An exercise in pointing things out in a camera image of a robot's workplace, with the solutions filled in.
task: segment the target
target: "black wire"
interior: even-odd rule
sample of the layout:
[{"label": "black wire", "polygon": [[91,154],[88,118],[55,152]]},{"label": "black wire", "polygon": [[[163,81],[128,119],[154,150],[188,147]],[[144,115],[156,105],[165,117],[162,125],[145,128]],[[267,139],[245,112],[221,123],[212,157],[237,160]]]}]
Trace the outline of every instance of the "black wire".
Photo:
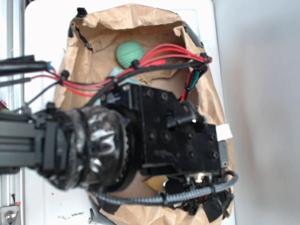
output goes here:
[{"label": "black wire", "polygon": [[[183,69],[183,68],[188,68],[188,67],[198,67],[198,66],[203,66],[205,63],[199,62],[199,61],[192,61],[192,62],[186,62],[186,63],[176,63],[176,64],[167,64],[167,65],[161,65],[161,66],[150,66],[150,67],[144,67],[140,69],[136,69],[134,71],[131,71],[127,74],[124,74],[123,76],[117,79],[118,83],[132,77],[134,75],[140,74],[140,73],[145,73],[145,72],[150,72],[150,71],[156,71],[156,70],[167,70],[167,69]],[[115,85],[114,81],[110,81],[107,85],[105,85],[100,91],[98,91],[94,97],[92,97],[87,104],[85,104],[84,107],[86,106],[92,106],[98,98],[100,98],[105,92],[107,92],[111,87]]]},{"label": "black wire", "polygon": [[[38,93],[34,98],[32,98],[29,102],[25,103],[25,106],[29,106],[32,102],[34,102],[38,97],[40,97],[42,94],[44,94],[47,90],[49,90],[51,87],[54,85],[59,84],[59,82],[52,83],[48,85],[46,88],[44,88],[40,93]],[[17,111],[23,109],[23,106],[21,106],[18,109],[15,109],[14,112],[16,113]]]},{"label": "black wire", "polygon": [[0,83],[0,87],[15,85],[15,84],[19,84],[19,83],[25,83],[25,82],[29,82],[29,81],[31,81],[30,77],[21,78],[18,80],[5,81],[5,82]]}]

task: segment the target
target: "crumpled paper bag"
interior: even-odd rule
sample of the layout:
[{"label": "crumpled paper bag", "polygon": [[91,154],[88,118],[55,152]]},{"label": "crumpled paper bag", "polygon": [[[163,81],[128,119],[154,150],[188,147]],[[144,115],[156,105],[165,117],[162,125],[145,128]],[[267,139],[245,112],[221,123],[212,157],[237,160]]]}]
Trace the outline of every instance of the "crumpled paper bag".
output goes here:
[{"label": "crumpled paper bag", "polygon": [[[70,24],[67,51],[62,61],[60,72],[67,70],[69,80],[80,83],[96,83],[104,80],[114,67],[121,67],[115,56],[117,47],[127,40],[139,42],[144,51],[162,43],[173,43],[198,54],[205,52],[197,47],[185,30],[185,22],[178,14],[158,8],[137,4],[126,4],[92,14],[81,13]],[[142,85],[149,85],[173,91],[181,96],[188,69],[155,71],[135,76]],[[57,86],[54,101],[57,107],[81,107],[89,99],[81,97]],[[189,96],[200,114],[206,116],[208,123],[221,125],[225,123],[222,107],[216,92],[210,70],[203,75],[196,89]],[[233,170],[233,149],[227,140],[230,166]],[[155,195],[153,190],[142,182],[131,184],[127,190],[117,193],[123,197],[141,197]],[[231,207],[225,213],[229,216]],[[203,207],[199,207],[195,216],[188,215],[180,209],[149,207],[140,205],[123,205],[114,214],[101,210],[118,225],[150,224],[209,224]],[[212,225],[219,225],[222,216]]]}]

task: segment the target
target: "red wire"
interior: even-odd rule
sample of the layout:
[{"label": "red wire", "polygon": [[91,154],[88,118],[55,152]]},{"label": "red wire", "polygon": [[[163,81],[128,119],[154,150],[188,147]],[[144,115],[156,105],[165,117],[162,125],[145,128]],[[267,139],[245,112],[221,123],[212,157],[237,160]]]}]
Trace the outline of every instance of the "red wire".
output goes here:
[{"label": "red wire", "polygon": [[80,91],[77,91],[77,90],[69,87],[69,86],[64,86],[64,87],[66,87],[68,90],[70,90],[74,94],[77,94],[77,95],[80,95],[80,96],[83,96],[83,97],[94,97],[94,95],[95,95],[95,94],[82,93]]},{"label": "red wire", "polygon": [[54,76],[50,76],[50,75],[37,75],[37,76],[33,76],[31,79],[36,79],[36,78],[42,78],[42,77],[47,77],[47,78],[51,78],[53,80],[59,81],[60,78],[54,77]]},{"label": "red wire", "polygon": [[[157,56],[154,57],[158,54],[161,53],[166,53],[166,52],[175,52],[178,54],[166,54],[166,55],[161,55],[161,56]],[[191,52],[189,52],[187,49],[185,49],[184,47],[181,47],[179,45],[175,45],[175,44],[161,44],[161,45],[157,45],[156,47],[152,48],[141,60],[140,60],[140,66],[139,68],[145,68],[145,67],[149,67],[149,66],[153,66],[153,65],[164,65],[166,64],[166,59],[168,58],[185,58],[187,60],[196,60],[199,62],[205,62],[205,58],[201,57],[201,56],[197,56]],[[135,69],[133,67],[130,67],[128,69],[126,69],[125,71],[123,71],[122,73],[116,75],[116,78],[120,78],[123,75],[134,71]],[[54,80],[59,81],[60,77],[57,75],[56,70],[53,69],[54,72],[48,71],[50,74],[54,75],[55,77],[49,76],[49,75],[39,75],[39,76],[35,76],[32,79],[38,78],[38,77],[48,77]],[[68,90],[70,90],[71,92],[80,95],[80,96],[84,96],[84,97],[93,97],[94,94],[87,94],[87,93],[82,93],[78,90],[85,90],[85,91],[97,91],[100,90],[103,86],[107,85],[112,79],[111,78],[107,78],[102,82],[98,82],[98,83],[90,83],[90,84],[78,84],[78,83],[74,83],[72,81],[68,81],[68,80],[64,80],[63,81],[63,86],[65,86]],[[180,101],[184,101],[187,95],[187,90],[185,90],[182,94],[182,97],[180,99]]]},{"label": "red wire", "polygon": [[148,60],[147,62],[143,63],[140,65],[140,67],[144,67],[146,66],[148,63],[157,61],[157,60],[162,60],[162,59],[167,59],[167,58],[186,58],[186,59],[190,59],[190,60],[196,60],[199,62],[205,62],[205,59],[203,57],[195,57],[195,56],[191,56],[191,55],[182,55],[182,54],[169,54],[169,55],[162,55],[162,56],[158,56],[155,58],[152,58],[151,60]]},{"label": "red wire", "polygon": [[151,54],[143,57],[143,59],[141,59],[140,63],[143,63],[146,59],[149,59],[154,55],[157,55],[157,54],[160,54],[160,53],[165,53],[165,52],[177,52],[177,53],[182,53],[182,54],[185,54],[185,55],[195,56],[194,54],[187,51],[186,49],[179,49],[179,48],[174,48],[174,47],[165,47],[164,49],[156,50],[156,51],[152,52]]}]

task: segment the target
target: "gray braided cable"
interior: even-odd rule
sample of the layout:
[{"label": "gray braided cable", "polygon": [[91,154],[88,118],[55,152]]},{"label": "gray braided cable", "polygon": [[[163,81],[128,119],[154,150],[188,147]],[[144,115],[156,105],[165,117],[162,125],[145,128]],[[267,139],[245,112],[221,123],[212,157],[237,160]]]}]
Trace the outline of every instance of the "gray braided cable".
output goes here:
[{"label": "gray braided cable", "polygon": [[105,201],[110,204],[123,205],[123,204],[140,204],[140,205],[152,205],[152,206],[162,206],[162,205],[172,205],[174,203],[186,202],[191,199],[195,199],[201,196],[209,195],[215,192],[222,192],[228,190],[233,186],[239,179],[238,175],[232,172],[233,178],[221,184],[214,185],[212,187],[203,187],[201,189],[183,192],[179,194],[167,195],[165,198],[162,196],[148,197],[148,198],[118,198],[113,197],[104,193],[93,194],[100,200]]}]

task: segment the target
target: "green ball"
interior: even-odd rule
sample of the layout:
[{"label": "green ball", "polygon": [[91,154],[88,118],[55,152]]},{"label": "green ball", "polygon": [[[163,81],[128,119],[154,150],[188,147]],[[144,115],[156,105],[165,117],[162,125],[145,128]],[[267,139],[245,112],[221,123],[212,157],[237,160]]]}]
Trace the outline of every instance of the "green ball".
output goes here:
[{"label": "green ball", "polygon": [[117,48],[117,60],[124,68],[131,67],[134,60],[144,56],[143,47],[136,41],[125,41]]}]

